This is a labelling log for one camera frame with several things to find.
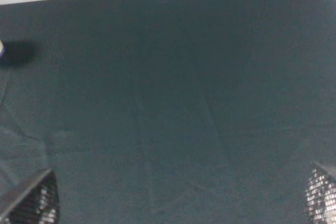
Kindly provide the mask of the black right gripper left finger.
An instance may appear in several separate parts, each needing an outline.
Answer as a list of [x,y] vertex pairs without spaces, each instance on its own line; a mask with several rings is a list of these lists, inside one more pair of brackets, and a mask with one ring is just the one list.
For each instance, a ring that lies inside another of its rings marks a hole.
[[1,223],[58,223],[56,174],[42,169],[1,195]]

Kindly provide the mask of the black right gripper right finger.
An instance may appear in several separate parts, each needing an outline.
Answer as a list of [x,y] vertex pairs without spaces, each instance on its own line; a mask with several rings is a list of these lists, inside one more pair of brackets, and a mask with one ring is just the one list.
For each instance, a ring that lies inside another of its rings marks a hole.
[[335,224],[335,166],[312,164],[308,177],[306,213],[310,223]]

